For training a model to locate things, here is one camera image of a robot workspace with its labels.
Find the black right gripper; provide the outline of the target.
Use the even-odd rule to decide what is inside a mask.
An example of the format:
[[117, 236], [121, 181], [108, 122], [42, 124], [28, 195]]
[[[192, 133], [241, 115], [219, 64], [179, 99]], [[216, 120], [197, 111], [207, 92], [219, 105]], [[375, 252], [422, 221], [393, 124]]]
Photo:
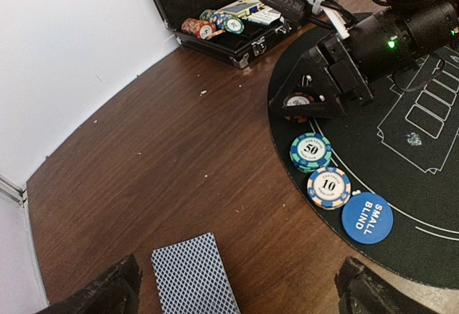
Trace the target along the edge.
[[[414, 22], [414, 13], [388, 9], [354, 25], [345, 39], [324, 37], [302, 53], [271, 98], [270, 109], [281, 110], [282, 117], [333, 119], [346, 116], [345, 97], [357, 97], [364, 105], [371, 102], [371, 82], [416, 65], [420, 43]], [[288, 96], [308, 75], [312, 83], [304, 91], [315, 100], [288, 106]]]

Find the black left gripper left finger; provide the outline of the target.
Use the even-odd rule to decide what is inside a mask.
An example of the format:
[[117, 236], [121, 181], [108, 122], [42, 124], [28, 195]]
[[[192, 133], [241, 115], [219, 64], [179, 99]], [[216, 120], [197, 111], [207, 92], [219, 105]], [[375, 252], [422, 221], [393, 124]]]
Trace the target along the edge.
[[142, 271], [130, 254], [109, 267], [84, 288], [41, 313], [137, 313]]

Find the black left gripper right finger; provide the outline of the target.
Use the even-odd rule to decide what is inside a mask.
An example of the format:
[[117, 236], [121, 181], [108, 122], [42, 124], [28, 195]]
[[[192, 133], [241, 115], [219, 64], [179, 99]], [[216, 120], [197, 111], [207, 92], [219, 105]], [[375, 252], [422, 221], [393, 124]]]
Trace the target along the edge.
[[334, 277], [340, 313], [457, 313], [458, 291], [377, 274], [355, 257], [346, 257]]

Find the red black chips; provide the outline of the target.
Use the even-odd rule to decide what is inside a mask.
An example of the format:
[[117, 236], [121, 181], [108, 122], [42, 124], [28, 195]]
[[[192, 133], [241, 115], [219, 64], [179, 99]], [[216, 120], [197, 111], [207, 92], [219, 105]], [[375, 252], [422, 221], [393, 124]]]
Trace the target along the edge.
[[[315, 99], [311, 95], [307, 95], [302, 92], [295, 92], [287, 96], [284, 100], [284, 105], [290, 106], [298, 106], [298, 105], [310, 105], [314, 103]], [[294, 121], [296, 123], [305, 123], [308, 121], [307, 117], [303, 117], [300, 115], [297, 116], [285, 116], [285, 119], [288, 121]]]

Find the green chips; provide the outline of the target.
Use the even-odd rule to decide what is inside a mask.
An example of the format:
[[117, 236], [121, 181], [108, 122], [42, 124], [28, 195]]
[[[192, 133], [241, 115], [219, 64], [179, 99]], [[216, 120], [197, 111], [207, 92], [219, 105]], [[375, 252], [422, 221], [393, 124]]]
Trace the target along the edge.
[[329, 139], [321, 134], [304, 133], [293, 141], [289, 154], [299, 171], [312, 173], [330, 164], [332, 146]]

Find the blue playing card deck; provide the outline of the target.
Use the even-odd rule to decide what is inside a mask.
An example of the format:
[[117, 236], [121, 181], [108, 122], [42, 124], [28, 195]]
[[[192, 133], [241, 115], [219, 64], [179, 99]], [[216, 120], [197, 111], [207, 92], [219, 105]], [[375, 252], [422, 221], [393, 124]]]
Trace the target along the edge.
[[163, 313], [239, 313], [211, 232], [151, 253]]

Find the blue small blind button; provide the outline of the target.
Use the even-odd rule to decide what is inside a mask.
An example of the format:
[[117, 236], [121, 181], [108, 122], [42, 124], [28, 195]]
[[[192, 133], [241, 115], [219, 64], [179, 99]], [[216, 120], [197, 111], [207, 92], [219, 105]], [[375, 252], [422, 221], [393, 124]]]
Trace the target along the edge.
[[349, 199], [341, 213], [345, 233], [359, 244], [378, 244], [390, 234], [394, 215], [388, 202], [377, 194], [362, 192]]

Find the white blue chips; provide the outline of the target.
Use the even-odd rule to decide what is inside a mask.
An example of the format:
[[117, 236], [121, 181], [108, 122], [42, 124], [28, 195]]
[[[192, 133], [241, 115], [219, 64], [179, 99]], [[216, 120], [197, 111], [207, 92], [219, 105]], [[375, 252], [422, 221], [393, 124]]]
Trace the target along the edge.
[[340, 168], [323, 167], [314, 171], [306, 184], [310, 200], [322, 209], [332, 210], [351, 198], [351, 182]]

